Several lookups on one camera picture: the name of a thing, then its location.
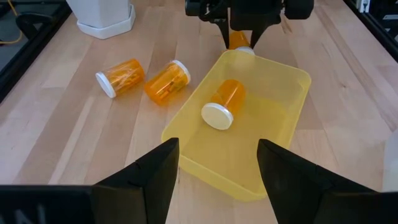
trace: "wooden table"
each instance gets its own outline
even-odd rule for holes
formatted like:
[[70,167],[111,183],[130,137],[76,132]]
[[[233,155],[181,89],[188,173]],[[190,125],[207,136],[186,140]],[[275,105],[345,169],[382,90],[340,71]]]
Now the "wooden table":
[[[0,106],[1,184],[94,184],[160,144],[165,125],[224,50],[215,25],[182,0],[135,0],[132,31],[98,40],[70,16]],[[384,141],[398,127],[398,64],[343,1],[272,26],[257,55],[306,70],[312,86],[291,150],[375,190]],[[153,77],[172,59],[192,84],[168,107],[142,85],[109,99],[94,74],[129,58]],[[179,172],[169,223],[275,223],[268,199],[241,203]]]

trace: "plastic container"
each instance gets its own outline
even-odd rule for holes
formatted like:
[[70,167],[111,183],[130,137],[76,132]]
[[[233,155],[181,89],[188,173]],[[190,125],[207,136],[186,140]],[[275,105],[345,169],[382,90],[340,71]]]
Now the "plastic container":
[[243,105],[246,92],[242,83],[225,80],[211,97],[209,103],[201,109],[201,116],[211,127],[228,129]]
[[243,31],[234,31],[229,35],[229,49],[234,50],[238,47],[250,47]]
[[[235,60],[253,60],[242,72]],[[228,130],[207,125],[201,108],[229,79],[244,85],[246,98]],[[289,148],[311,79],[303,70],[238,50],[225,52],[164,129],[162,141],[180,139],[179,166],[241,201],[267,193],[257,162],[260,139]]]
[[149,98],[163,105],[178,91],[188,85],[191,76],[188,69],[178,60],[173,60],[144,86]]
[[384,146],[383,192],[398,190],[398,129],[396,129]]
[[130,59],[95,74],[105,93],[114,98],[144,80],[144,69],[136,59]]

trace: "yellow tray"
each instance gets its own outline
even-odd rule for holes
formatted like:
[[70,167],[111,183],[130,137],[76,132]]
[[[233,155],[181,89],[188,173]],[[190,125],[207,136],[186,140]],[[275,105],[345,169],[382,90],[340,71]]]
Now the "yellow tray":
[[[227,79],[246,89],[242,109],[226,131],[207,125],[201,108]],[[180,139],[180,167],[242,201],[267,192],[257,163],[259,139],[289,148],[311,84],[303,70],[238,50],[225,52],[164,129],[162,141]]]

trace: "white bottle cap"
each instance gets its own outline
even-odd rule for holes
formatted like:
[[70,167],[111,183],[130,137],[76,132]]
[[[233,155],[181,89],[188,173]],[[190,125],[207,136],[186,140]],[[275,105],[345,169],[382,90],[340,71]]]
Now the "white bottle cap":
[[188,85],[191,82],[191,75],[189,74],[189,71],[186,68],[186,66],[183,63],[181,63],[179,60],[172,60],[172,63],[178,65],[184,71],[184,73],[188,79],[188,83],[187,83],[187,85]]
[[238,48],[236,48],[235,50],[240,50],[240,51],[249,53],[249,54],[251,54],[251,55],[256,55],[256,54],[254,53],[253,49],[250,48],[250,47],[238,47]]
[[201,109],[201,117],[211,127],[219,130],[227,130],[234,121],[231,112],[217,103],[205,104]]
[[111,85],[111,83],[109,82],[109,80],[106,78],[106,76],[104,75],[104,73],[102,72],[97,72],[95,74],[95,77],[97,78],[97,81],[99,83],[99,85],[101,85],[102,89],[105,91],[105,93],[110,97],[110,98],[114,98],[116,96],[116,93]]

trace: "orange pill bottle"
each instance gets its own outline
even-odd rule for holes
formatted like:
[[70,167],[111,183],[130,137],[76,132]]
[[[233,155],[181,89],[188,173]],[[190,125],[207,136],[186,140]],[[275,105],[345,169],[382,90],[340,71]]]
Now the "orange pill bottle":
[[95,74],[98,83],[105,93],[114,98],[144,81],[144,69],[136,59],[130,59],[119,65]]
[[242,83],[226,80],[201,109],[201,116],[207,124],[219,130],[228,129],[237,112],[242,108],[246,91]]
[[234,50],[238,47],[250,47],[243,31],[234,31],[229,35],[229,49]]
[[191,76],[184,64],[173,60],[145,84],[144,90],[152,101],[164,105],[190,81]]

